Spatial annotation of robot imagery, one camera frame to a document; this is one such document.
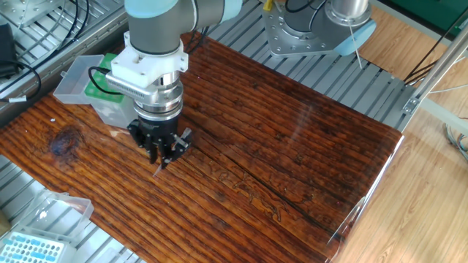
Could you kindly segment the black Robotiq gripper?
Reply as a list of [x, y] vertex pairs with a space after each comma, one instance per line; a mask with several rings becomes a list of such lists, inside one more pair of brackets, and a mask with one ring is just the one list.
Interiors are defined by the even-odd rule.
[[179, 117], [166, 121], [150, 121], [138, 118], [127, 126], [137, 145], [145, 146], [151, 164], [154, 164], [158, 159], [158, 149], [154, 143], [162, 142], [160, 145], [162, 169], [182, 157], [192, 144], [192, 130], [190, 128], [185, 128], [181, 136], [176, 134], [178, 119]]

